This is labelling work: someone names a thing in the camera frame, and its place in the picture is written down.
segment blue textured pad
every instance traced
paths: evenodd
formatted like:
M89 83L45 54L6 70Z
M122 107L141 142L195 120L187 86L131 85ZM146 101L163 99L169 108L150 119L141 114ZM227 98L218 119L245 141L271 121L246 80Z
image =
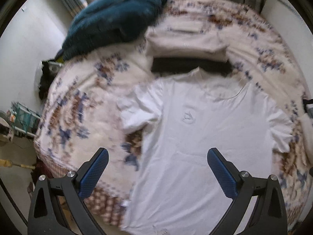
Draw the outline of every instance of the blue textured pad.
M90 169L80 182L79 197L82 199L88 198L96 184L98 183L104 169L109 162L109 153L104 148L99 157L93 162Z
M236 180L233 178L220 158L215 154L213 149L208 151L208 164L219 182L225 196L234 200L238 195Z

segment floor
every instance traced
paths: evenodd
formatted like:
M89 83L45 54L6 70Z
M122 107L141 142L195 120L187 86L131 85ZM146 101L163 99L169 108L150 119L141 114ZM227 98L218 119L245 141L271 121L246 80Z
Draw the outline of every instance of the floor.
M36 153L33 148L33 142L26 138L15 137L13 143L7 143L5 146L0 147L0 159L9 159L17 164L33 165L36 162ZM27 187L32 181L30 172L31 170L23 169L21 167L0 167L0 177L26 219L28 219L30 206L30 198L27 193ZM0 202L16 228L21 232L21 234L27 235L27 227L12 207L2 188L0 188ZM72 231L76 234L81 234L76 223L72 220L70 213L68 212L65 214ZM104 224L99 217L95 217L95 219L107 235L128 234L119 231L113 226Z

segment t-shirt sleeve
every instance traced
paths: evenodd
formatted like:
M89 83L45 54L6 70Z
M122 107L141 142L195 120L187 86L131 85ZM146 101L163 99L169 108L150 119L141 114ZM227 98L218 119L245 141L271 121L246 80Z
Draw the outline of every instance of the t-shirt sleeve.
M289 152L289 142L292 138L292 122L276 102L267 98L267 120L270 126L272 149L282 153Z
M127 96L117 102L121 111L124 133L129 134L162 116L163 84L161 79L137 85Z

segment floral bedspread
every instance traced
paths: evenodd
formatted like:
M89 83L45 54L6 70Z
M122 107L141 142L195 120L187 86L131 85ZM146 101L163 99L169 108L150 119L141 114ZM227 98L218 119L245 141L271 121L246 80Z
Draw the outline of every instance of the floral bedspread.
M184 19L203 22L202 32L215 31L227 42L233 74L267 92L293 121L290 153L273 150L273 173L279 178L291 228L312 182L299 122L306 86L298 65L281 36L246 5L227 0L168 0L154 27ZM153 80L152 58L146 56L145 45L141 39L69 61L50 87L35 138L37 154L55 176L77 170L99 147L108 149L110 165L85 202L94 214L117 226L123 217L123 200L140 169L141 132L122 133L116 100L135 84Z

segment silver bolt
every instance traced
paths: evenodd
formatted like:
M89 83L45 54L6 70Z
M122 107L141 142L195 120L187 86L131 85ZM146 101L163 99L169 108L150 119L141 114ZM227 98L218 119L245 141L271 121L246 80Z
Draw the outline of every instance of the silver bolt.
M75 171L69 171L69 172L67 173L67 176L68 176L69 178L74 177L74 176L75 176Z
M244 177L244 178L247 178L249 176L249 173L247 171L242 171L241 172L241 175Z
M271 175L271 180L277 180L277 176L274 175L274 174L272 174L272 175Z
M41 175L40 177L39 177L39 180L40 181L44 181L46 179L46 175Z

